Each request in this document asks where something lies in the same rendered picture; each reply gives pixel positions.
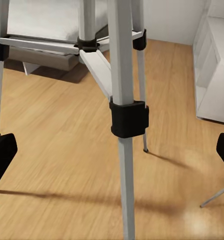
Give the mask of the camera tripod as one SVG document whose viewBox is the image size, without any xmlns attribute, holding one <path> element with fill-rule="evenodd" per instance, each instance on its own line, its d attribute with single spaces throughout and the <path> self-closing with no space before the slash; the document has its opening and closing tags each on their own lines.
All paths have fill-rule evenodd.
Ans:
<svg viewBox="0 0 224 240">
<path fill-rule="evenodd" d="M 0 0 L 0 116 L 4 61 L 10 46 L 74 54 L 102 89 L 112 110 L 111 131 L 118 136 L 124 240 L 135 240 L 133 137 L 143 135 L 148 153 L 143 0 L 107 0 L 108 37 L 95 37 L 95 0 L 78 0 L 77 42 L 8 34 L 10 0 Z M 134 100 L 133 48 L 137 50 L 140 101 Z M 102 52 L 110 50 L 111 64 Z M 0 133 L 1 136 L 1 133 Z"/>
</svg>

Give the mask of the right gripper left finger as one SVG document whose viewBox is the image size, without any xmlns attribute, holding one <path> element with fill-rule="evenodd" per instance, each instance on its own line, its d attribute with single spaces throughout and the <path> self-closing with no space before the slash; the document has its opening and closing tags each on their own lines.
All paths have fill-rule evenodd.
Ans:
<svg viewBox="0 0 224 240">
<path fill-rule="evenodd" d="M 17 141 L 13 133 L 0 136 L 0 180 L 18 152 Z"/>
</svg>

